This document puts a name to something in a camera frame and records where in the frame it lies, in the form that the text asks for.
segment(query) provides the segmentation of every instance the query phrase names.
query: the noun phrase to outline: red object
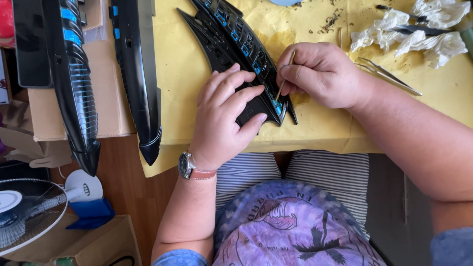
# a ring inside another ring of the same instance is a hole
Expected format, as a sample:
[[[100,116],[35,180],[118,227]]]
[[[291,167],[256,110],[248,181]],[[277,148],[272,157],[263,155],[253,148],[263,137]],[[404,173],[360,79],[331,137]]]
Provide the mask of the red object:
[[[15,36],[13,7],[10,0],[0,0],[0,45],[11,44]]]

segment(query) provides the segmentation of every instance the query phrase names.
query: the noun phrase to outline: white fan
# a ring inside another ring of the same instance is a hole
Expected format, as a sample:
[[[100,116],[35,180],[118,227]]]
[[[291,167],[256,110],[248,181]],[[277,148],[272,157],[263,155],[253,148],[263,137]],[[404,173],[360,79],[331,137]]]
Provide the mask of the white fan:
[[[102,196],[100,180],[83,170],[72,172],[64,188],[39,179],[0,181],[0,257],[44,235],[64,215],[68,201]]]

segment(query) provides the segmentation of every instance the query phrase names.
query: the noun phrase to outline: black plastic model piece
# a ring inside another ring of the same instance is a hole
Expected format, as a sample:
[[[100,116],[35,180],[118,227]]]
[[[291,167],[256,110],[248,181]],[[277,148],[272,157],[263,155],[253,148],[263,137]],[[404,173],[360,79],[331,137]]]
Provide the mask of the black plastic model piece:
[[[70,148],[79,166],[95,176],[100,154],[97,113],[77,6],[71,0],[42,0],[54,90]]]
[[[41,0],[13,0],[18,84],[52,88]]]
[[[204,50],[213,71],[225,71],[234,63],[242,70],[256,73],[256,78],[236,90],[264,85],[265,91],[246,104],[236,122],[242,126],[258,113],[266,113],[271,121],[281,126],[286,111],[295,124],[297,117],[289,96],[275,101],[279,87],[277,69],[258,37],[242,19],[243,13],[224,0],[190,0],[197,9],[195,17],[177,9],[187,22]]]
[[[162,130],[151,6],[149,0],[112,0],[108,9],[139,148],[149,165],[158,157]]]

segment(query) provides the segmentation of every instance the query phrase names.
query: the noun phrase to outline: person's left hand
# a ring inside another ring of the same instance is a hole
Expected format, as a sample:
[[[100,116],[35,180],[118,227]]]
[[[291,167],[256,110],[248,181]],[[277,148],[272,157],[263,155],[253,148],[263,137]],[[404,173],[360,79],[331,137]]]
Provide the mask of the person's left hand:
[[[264,91],[256,86],[235,92],[243,82],[251,82],[255,73],[240,71],[234,64],[223,73],[214,71],[197,97],[194,136],[189,147],[199,170],[217,170],[243,151],[256,136],[267,115],[253,116],[243,127],[235,122],[246,103]]]

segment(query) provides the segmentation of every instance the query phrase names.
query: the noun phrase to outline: brown leather watch strap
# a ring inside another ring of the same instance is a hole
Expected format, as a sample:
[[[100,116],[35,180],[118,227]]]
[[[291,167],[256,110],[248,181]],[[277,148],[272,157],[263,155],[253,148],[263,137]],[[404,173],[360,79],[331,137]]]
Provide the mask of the brown leather watch strap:
[[[204,180],[204,179],[211,179],[215,176],[217,170],[213,171],[203,171],[198,169],[192,169],[191,176],[189,176],[190,180]]]

